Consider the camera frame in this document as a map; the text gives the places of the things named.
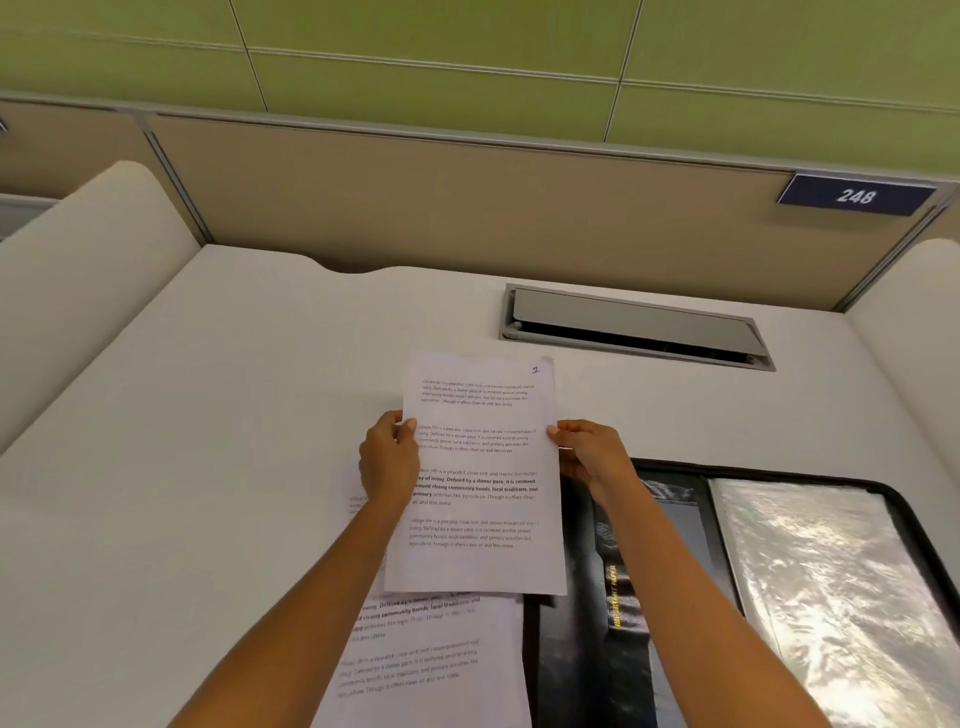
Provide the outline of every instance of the person's left hand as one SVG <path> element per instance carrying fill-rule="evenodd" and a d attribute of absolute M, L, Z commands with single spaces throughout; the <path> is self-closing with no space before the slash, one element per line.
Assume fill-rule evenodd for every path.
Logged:
<path fill-rule="evenodd" d="M 384 412 L 360 443 L 360 480 L 370 501 L 384 500 L 406 507 L 420 476 L 420 454 L 413 418 L 399 424 L 400 410 Z"/>

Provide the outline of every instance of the white desk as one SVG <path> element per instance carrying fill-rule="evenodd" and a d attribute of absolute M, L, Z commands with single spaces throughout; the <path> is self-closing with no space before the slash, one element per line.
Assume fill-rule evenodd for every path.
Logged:
<path fill-rule="evenodd" d="M 0 458 L 0 724 L 165 724 L 319 556 L 415 350 L 549 353 L 633 456 L 886 482 L 960 581 L 960 489 L 842 316 L 563 286 L 752 316 L 771 374 L 498 341 L 504 282 L 204 248 Z"/>

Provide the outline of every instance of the important paper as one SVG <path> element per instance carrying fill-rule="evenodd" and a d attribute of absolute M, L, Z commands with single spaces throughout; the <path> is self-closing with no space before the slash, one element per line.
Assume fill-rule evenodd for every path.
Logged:
<path fill-rule="evenodd" d="M 553 360 L 426 353 L 407 366 L 420 479 L 389 592 L 566 594 Z"/>
<path fill-rule="evenodd" d="M 339 533 L 366 500 L 359 473 L 331 494 Z M 350 634 L 314 728 L 529 728 L 511 596 L 387 595 L 383 570 Z"/>

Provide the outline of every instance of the green tile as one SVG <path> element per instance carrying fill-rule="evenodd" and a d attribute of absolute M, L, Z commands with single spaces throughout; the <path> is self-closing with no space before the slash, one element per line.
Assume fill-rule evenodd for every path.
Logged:
<path fill-rule="evenodd" d="M 626 78 L 960 107 L 957 0 L 644 0 Z"/>
<path fill-rule="evenodd" d="M 242 45 L 229 0 L 4 0 L 0 26 Z"/>
<path fill-rule="evenodd" d="M 275 113 L 603 138 L 613 83 L 253 54 Z"/>
<path fill-rule="evenodd" d="M 234 0 L 250 46 L 619 77 L 637 0 Z"/>
<path fill-rule="evenodd" d="M 242 51 L 0 32 L 0 87 L 213 109 L 263 110 Z"/>
<path fill-rule="evenodd" d="M 960 174 L 960 115 L 624 85 L 610 142 Z"/>

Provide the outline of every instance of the held paper sheet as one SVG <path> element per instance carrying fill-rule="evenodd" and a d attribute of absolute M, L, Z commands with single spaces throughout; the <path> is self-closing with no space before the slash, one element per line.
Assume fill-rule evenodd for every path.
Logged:
<path fill-rule="evenodd" d="M 333 533 L 366 501 L 354 468 L 332 494 Z M 530 728 L 516 597 L 387 595 L 360 610 L 313 728 Z"/>
<path fill-rule="evenodd" d="M 420 480 L 388 592 L 566 594 L 553 360 L 424 353 L 407 366 Z"/>

